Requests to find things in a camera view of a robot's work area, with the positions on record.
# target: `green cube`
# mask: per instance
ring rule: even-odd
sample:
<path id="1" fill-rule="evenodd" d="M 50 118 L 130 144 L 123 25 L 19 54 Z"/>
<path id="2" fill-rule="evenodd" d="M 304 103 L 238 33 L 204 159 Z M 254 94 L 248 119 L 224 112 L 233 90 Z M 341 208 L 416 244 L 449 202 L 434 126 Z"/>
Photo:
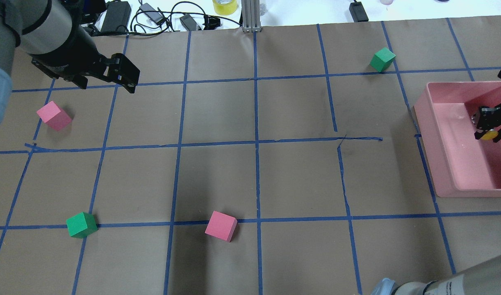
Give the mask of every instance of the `green cube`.
<path id="1" fill-rule="evenodd" d="M 97 231 L 96 220 L 89 213 L 81 212 L 66 220 L 70 237 L 82 239 Z"/>
<path id="2" fill-rule="evenodd" d="M 393 62 L 396 55 L 392 53 L 387 47 L 382 48 L 379 52 L 375 53 L 371 60 L 371 67 L 374 67 L 379 73 L 385 71 Z"/>

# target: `tape roll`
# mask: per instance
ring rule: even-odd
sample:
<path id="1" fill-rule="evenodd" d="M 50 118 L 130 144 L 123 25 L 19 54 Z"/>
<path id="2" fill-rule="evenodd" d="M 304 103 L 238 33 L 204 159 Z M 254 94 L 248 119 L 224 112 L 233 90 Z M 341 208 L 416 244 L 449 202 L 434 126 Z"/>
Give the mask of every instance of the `tape roll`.
<path id="1" fill-rule="evenodd" d="M 212 0 L 212 4 L 219 15 L 231 15 L 238 8 L 236 0 Z"/>

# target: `grid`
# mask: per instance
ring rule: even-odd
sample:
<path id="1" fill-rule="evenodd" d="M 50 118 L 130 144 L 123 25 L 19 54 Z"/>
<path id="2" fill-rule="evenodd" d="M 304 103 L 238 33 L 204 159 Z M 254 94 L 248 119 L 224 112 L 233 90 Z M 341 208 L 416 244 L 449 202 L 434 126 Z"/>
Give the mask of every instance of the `grid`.
<path id="1" fill-rule="evenodd" d="M 479 67 L 479 68 L 470 68 L 468 65 L 468 62 L 466 61 L 466 57 L 464 56 L 464 53 L 462 52 L 462 47 L 458 41 L 458 38 L 455 34 L 455 30 L 453 30 L 453 26 L 451 24 L 450 19 L 445 19 L 447 24 L 449 25 L 449 30 L 451 32 L 451 35 L 453 37 L 453 40 L 455 41 L 455 44 L 457 46 L 457 49 L 459 50 L 460 56 L 464 62 L 465 67 L 464 68 L 453 68 L 453 69 L 432 69 L 432 70 L 406 70 L 406 71 L 400 71 L 398 67 L 397 61 L 394 62 L 394 70 L 393 71 L 386 71 L 382 73 L 382 75 L 396 75 L 397 80 L 399 82 L 402 96 L 404 98 L 404 103 L 406 105 L 406 108 L 408 109 L 409 115 L 411 118 L 413 118 L 412 114 L 412 109 L 410 106 L 410 103 L 408 101 L 408 96 L 406 95 L 406 90 L 404 88 L 404 83 L 402 81 L 401 74 L 402 73 L 441 73 L 441 72 L 450 72 L 450 71 L 466 71 L 472 81 L 475 81 L 472 73 L 475 71 L 483 71 L 483 70 L 498 70 L 500 67 Z M 387 47 L 389 50 L 393 51 L 391 41 L 389 39 L 389 35 L 387 33 L 386 25 L 385 22 L 380 22 L 380 25 L 383 29 L 384 32 L 384 38 L 387 41 Z M 369 290 L 363 290 L 362 289 L 362 283 L 361 283 L 361 276 L 360 276 L 360 269 L 359 269 L 359 262 L 358 262 L 358 254 L 357 254 L 357 246 L 355 243 L 355 234 L 354 234 L 354 226 L 353 226 L 353 221 L 354 220 L 394 220 L 394 219 L 407 219 L 407 218 L 436 218 L 438 220 L 438 226 L 440 227 L 440 231 L 442 234 L 442 239 L 444 242 L 444 247 L 445 251 L 447 254 L 447 258 L 449 260 L 449 266 L 451 268 L 451 272 L 455 273 L 456 268 L 455 268 L 455 263 L 453 261 L 453 257 L 451 255 L 451 250 L 449 247 L 449 239 L 446 234 L 446 230 L 444 228 L 444 223 L 443 223 L 443 218 L 444 217 L 462 217 L 462 216 L 499 216 L 501 215 L 501 211 L 475 211 L 475 212 L 461 212 L 461 213 L 443 213 L 440 211 L 440 208 L 438 206 L 436 196 L 434 193 L 433 189 L 433 184 L 430 178 L 427 162 L 426 162 L 426 157 L 423 151 L 423 148 L 421 146 L 421 135 L 419 134 L 419 129 L 417 122 L 413 118 L 413 123 L 416 128 L 416 144 L 417 144 L 417 149 L 419 150 L 419 155 L 421 157 L 421 162 L 423 164 L 423 170 L 424 174 L 427 179 L 427 183 L 429 186 L 429 191 L 431 194 L 431 199 L 432 203 L 434 205 L 435 213 L 415 213 L 415 214 L 400 214 L 400 215 L 353 215 L 351 213 L 350 206 L 348 204 L 348 198 L 347 198 L 347 190 L 346 190 L 346 181 L 345 179 L 347 178 L 347 170 L 344 168 L 344 157 L 342 156 L 342 148 L 341 144 L 344 141 L 382 141 L 382 137 L 348 137 L 348 136 L 334 136 L 334 137 L 321 137 L 321 138 L 283 138 L 283 139 L 278 139 L 278 140 L 262 140 L 260 139 L 260 124 L 258 122 L 258 84 L 262 80 L 278 80 L 278 79 L 305 79 L 305 78 L 325 78 L 326 83 L 327 83 L 327 92 L 328 92 L 328 98 L 329 98 L 329 105 L 331 109 L 331 118 L 332 118 L 332 125 L 333 129 L 335 132 L 338 131 L 339 125 L 337 125 L 337 120 L 335 116 L 335 109 L 334 109 L 334 103 L 333 103 L 333 95 L 331 91 L 331 80 L 330 77 L 340 77 L 340 76 L 350 76 L 350 75 L 379 75 L 379 73 L 376 72 L 361 72 L 361 73 L 329 73 L 329 68 L 328 68 L 328 63 L 327 63 L 327 58 L 326 58 L 326 49 L 325 49 L 325 40 L 322 37 L 320 25 L 316 25 L 316 32 L 318 34 L 318 39 L 320 42 L 320 48 L 321 48 L 321 57 L 324 65 L 324 73 L 320 75 L 290 75 L 290 76 L 281 76 L 281 77 L 260 77 L 258 75 L 258 49 L 257 49 L 257 34 L 254 32 L 253 35 L 253 62 L 254 62 L 254 76 L 252 78 L 243 78 L 243 79 L 217 79 L 217 80 L 194 80 L 194 81 L 189 81 L 187 80 L 187 75 L 189 71 L 189 56 L 190 56 L 190 48 L 191 48 L 191 32 L 188 33 L 187 36 L 187 54 L 185 58 L 185 71 L 184 71 L 184 77 L 183 81 L 181 82 L 146 82 L 146 83 L 140 83 L 138 87 L 143 87 L 143 86 L 152 86 L 152 85 L 166 85 L 166 84 L 178 84 L 183 86 L 182 90 L 182 101 L 181 101 L 181 114 L 180 114 L 180 124 L 179 124 L 179 140 L 176 144 L 165 144 L 165 145 L 129 145 L 129 146 L 107 146 L 107 140 L 108 140 L 108 132 L 110 129 L 110 124 L 112 121 L 112 115 L 114 113 L 114 104 L 116 102 L 116 96 L 118 92 L 118 85 L 106 85 L 106 86 L 89 86 L 89 89 L 92 88 L 114 88 L 114 95 L 112 97 L 112 103 L 110 105 L 110 111 L 108 115 L 108 120 L 107 120 L 107 125 L 105 129 L 105 136 L 102 142 L 101 147 L 94 147 L 94 148 L 85 148 L 85 149 L 47 149 L 44 147 L 38 146 L 36 143 L 33 144 L 25 144 L 25 147 L 27 149 L 23 150 L 14 150 L 14 151 L 0 151 L 0 154 L 27 154 L 28 158 L 26 161 L 26 164 L 24 166 L 22 175 L 20 177 L 20 181 L 18 183 L 18 186 L 16 187 L 16 192 L 14 194 L 14 198 L 12 200 L 12 205 L 9 210 L 9 213 L 7 215 L 6 223 L 5 226 L 0 226 L 0 230 L 2 230 L 1 237 L 0 237 L 0 250 L 3 245 L 3 242 L 5 240 L 5 235 L 9 230 L 14 230 L 14 229 L 40 229 L 40 228 L 47 228 L 47 229 L 55 229 L 55 228 L 66 228 L 66 225 L 59 224 L 59 225 L 10 225 L 10 220 L 12 218 L 12 213 L 14 206 L 16 205 L 16 202 L 18 201 L 19 193 L 20 193 L 20 188 L 23 182 L 23 179 L 25 177 L 25 174 L 27 173 L 27 169 L 29 167 L 29 164 L 31 162 L 31 159 L 33 155 L 38 154 L 38 153 L 80 153 L 80 152 L 100 152 L 100 159 L 99 159 L 99 165 L 97 168 L 97 173 L 95 177 L 95 183 L 93 185 L 93 191 L 91 194 L 91 201 L 90 201 L 90 206 L 88 208 L 89 213 L 92 214 L 93 212 L 93 207 L 95 203 L 95 197 L 96 197 L 96 192 L 98 189 L 99 185 L 99 179 L 100 179 L 100 174 L 101 174 L 101 167 L 104 161 L 105 153 L 110 150 L 126 150 L 126 149 L 164 149 L 164 148 L 176 148 L 177 149 L 177 157 L 176 157 L 176 163 L 175 163 L 175 172 L 174 172 L 174 186 L 173 186 L 173 194 L 172 194 L 172 208 L 171 208 L 171 217 L 169 222 L 131 222 L 131 223 L 101 223 L 99 224 L 99 227 L 101 228 L 108 228 L 108 227 L 146 227 L 146 226 L 168 226 L 169 228 L 169 238 L 168 238 L 168 250 L 166 254 L 166 267 L 165 267 L 165 277 L 164 277 L 164 294 L 167 294 L 168 287 L 169 287 L 169 273 L 170 273 L 170 267 L 171 267 L 171 254 L 172 254 L 172 241 L 173 241 L 173 235 L 174 235 L 174 227 L 175 226 L 190 226 L 190 225 L 205 225 L 207 224 L 207 220 L 194 220 L 194 221 L 177 221 L 175 220 L 175 211 L 176 211 L 176 204 L 177 204 L 177 190 L 178 190 L 178 178 L 179 178 L 179 169 L 180 169 L 180 159 L 181 159 L 181 149 L 182 147 L 189 147 L 189 146 L 218 146 L 218 145 L 254 145 L 256 149 L 255 153 L 255 158 L 256 158 L 256 218 L 245 218 L 245 219 L 239 219 L 239 223 L 243 224 L 256 224 L 257 228 L 257 266 L 258 266 L 258 292 L 260 295 L 264 293 L 264 283 L 263 283 L 263 273 L 262 273 L 262 223 L 266 222 L 316 222 L 316 221 L 331 221 L 331 220 L 344 220 L 348 222 L 348 231 L 349 231 L 349 236 L 350 236 L 350 245 L 351 245 L 351 250 L 352 250 L 352 259 L 353 259 L 353 265 L 354 265 L 354 274 L 356 278 L 356 284 L 357 284 L 357 290 L 359 294 L 363 293 L 368 293 Z M 127 37 L 125 39 L 125 44 L 123 47 L 123 54 L 126 53 L 127 51 L 127 46 L 128 46 L 128 41 L 129 38 Z M 184 116 L 185 116 L 185 98 L 186 98 L 186 93 L 187 93 L 187 86 L 188 84 L 203 84 L 203 83 L 213 83 L 213 82 L 241 82 L 241 81 L 248 81 L 252 80 L 254 83 L 254 122 L 255 122 L 255 140 L 254 141 L 226 141 L 226 142 L 200 142 L 200 143 L 184 143 L 183 142 L 183 123 L 184 123 Z M 50 84 L 50 88 L 41 88 L 41 89 L 25 89 L 25 90 L 14 90 L 14 92 L 37 92 L 37 91 L 43 91 L 47 92 L 46 95 L 46 100 L 44 104 L 48 103 L 50 100 L 50 95 L 54 91 L 59 91 L 59 90 L 70 90 L 70 89 L 76 89 L 75 87 L 61 87 L 61 88 L 55 88 L 54 86 L 55 80 L 52 81 Z M 37 123 L 37 127 L 35 129 L 35 133 L 33 136 L 33 141 L 37 139 L 37 136 L 39 134 L 39 129 L 41 128 L 41 120 Z M 282 217 L 282 218 L 262 218 L 261 215 L 261 204 L 260 204 L 260 146 L 264 144 L 275 144 L 275 143 L 294 143 L 294 142 L 322 142 L 322 141 L 334 141 L 337 142 L 337 162 L 339 163 L 339 169 L 340 169 L 340 175 L 337 177 L 340 177 L 341 179 L 341 185 L 344 191 L 344 203 L 346 206 L 346 215 L 344 216 L 314 216 L 314 217 Z M 80 271 L 82 267 L 82 260 L 85 255 L 85 246 L 86 246 L 86 241 L 87 239 L 82 240 L 82 244 L 80 247 L 80 255 L 78 259 L 78 264 L 77 264 L 77 269 L 76 269 L 76 275 L 74 278 L 74 284 L 73 284 L 73 289 L 72 289 L 72 294 L 76 294 L 76 290 L 78 287 L 78 280 L 80 276 Z"/>

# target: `block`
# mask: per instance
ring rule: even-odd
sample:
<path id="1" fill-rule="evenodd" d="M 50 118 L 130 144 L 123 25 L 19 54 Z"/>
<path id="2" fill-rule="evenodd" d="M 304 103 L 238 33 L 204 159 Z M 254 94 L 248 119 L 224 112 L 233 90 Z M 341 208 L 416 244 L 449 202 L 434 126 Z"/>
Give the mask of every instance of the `block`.
<path id="1" fill-rule="evenodd" d="M 236 218 L 214 211 L 205 233 L 207 235 L 217 237 L 218 239 L 222 239 L 223 241 L 230 242 L 237 223 L 238 220 L 236 220 Z"/>
<path id="2" fill-rule="evenodd" d="M 381 73 L 391 65 L 395 58 L 396 55 L 387 49 L 387 47 L 384 47 L 374 54 L 373 59 L 371 59 L 371 67 L 374 67 L 376 71 Z"/>
<path id="3" fill-rule="evenodd" d="M 81 212 L 66 220 L 70 237 L 82 239 L 97 231 L 96 220 L 89 213 Z"/>
<path id="4" fill-rule="evenodd" d="M 53 101 L 40 108 L 37 114 L 45 124 L 55 131 L 65 128 L 72 122 L 72 118 Z"/>

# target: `yellow object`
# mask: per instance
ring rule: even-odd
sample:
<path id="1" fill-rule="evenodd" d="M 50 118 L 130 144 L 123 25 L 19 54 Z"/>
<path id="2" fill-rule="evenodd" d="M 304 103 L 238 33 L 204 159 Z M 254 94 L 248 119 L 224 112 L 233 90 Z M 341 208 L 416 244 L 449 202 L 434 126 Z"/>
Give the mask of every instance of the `yellow object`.
<path id="1" fill-rule="evenodd" d="M 498 135 L 498 131 L 491 129 L 486 134 L 484 134 L 481 140 L 492 140 Z"/>
<path id="2" fill-rule="evenodd" d="M 219 15 L 231 15 L 238 8 L 236 0 L 212 0 L 212 4 Z"/>

